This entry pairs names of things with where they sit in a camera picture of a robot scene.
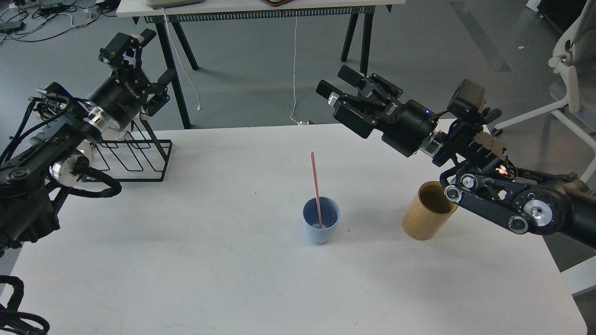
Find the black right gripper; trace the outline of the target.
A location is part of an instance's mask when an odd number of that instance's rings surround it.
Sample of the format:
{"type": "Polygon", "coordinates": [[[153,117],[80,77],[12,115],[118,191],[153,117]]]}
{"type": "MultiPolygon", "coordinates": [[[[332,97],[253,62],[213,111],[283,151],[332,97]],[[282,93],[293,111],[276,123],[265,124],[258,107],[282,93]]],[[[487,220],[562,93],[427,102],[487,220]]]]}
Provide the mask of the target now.
{"type": "Polygon", "coordinates": [[[319,81],[316,93],[334,108],[333,117],[339,123],[364,139],[379,130],[383,142],[409,157],[438,126],[439,114],[414,100],[400,102],[400,87],[378,74],[361,74],[343,65],[337,76],[356,88],[356,96],[343,93],[324,79],[319,81]]]}

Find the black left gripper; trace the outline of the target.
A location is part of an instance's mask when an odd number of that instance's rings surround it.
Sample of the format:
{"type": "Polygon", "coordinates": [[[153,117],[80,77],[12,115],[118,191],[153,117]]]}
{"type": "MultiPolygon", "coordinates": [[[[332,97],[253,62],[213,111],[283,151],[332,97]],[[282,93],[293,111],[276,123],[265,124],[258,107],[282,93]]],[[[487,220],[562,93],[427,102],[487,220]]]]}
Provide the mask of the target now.
{"type": "Polygon", "coordinates": [[[140,110],[153,117],[168,103],[168,85],[176,78],[176,70],[168,68],[157,82],[150,83],[142,69],[142,50],[156,36],[149,28],[139,35],[117,33],[100,49],[98,59],[107,64],[111,76],[84,98],[88,109],[85,122],[99,131],[123,131],[140,110]]]}

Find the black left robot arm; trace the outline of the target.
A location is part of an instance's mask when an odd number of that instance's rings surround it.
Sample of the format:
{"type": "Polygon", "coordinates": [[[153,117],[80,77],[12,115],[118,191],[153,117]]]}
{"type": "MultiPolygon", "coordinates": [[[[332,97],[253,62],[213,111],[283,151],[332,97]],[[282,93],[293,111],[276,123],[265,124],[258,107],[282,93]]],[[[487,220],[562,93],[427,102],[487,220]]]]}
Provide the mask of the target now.
{"type": "Polygon", "coordinates": [[[146,156],[156,149],[161,165],[149,162],[164,180],[173,144],[159,140],[148,118],[169,100],[168,85],[176,70],[167,69],[151,82],[142,69],[142,51],[155,38],[147,28],[140,34],[118,33],[99,51],[111,68],[86,97],[71,95],[53,82],[31,97],[23,120],[1,153],[1,254],[24,242],[37,242],[60,228],[58,212],[69,195],[108,199],[122,190],[122,178],[108,175],[110,166],[96,169],[92,153],[104,147],[127,146],[146,156]]]}

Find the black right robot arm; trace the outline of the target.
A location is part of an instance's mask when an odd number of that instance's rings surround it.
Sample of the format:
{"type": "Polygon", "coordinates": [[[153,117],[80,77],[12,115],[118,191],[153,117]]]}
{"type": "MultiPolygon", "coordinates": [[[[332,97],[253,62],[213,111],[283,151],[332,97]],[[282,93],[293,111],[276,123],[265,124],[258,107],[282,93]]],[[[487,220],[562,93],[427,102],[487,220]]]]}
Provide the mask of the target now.
{"type": "Polygon", "coordinates": [[[319,82],[316,93],[334,108],[334,119],[364,139],[381,131],[382,141],[405,157],[423,151],[435,166],[453,161],[439,176],[450,202],[515,234],[560,233],[595,247],[594,191],[575,173],[515,167],[505,143],[484,130],[501,111],[485,107],[485,89],[477,83],[464,79],[457,87],[446,110],[456,119],[443,132],[436,130],[440,114],[415,100],[401,102],[402,89],[378,74],[344,65],[337,76],[357,94],[319,82]]]}

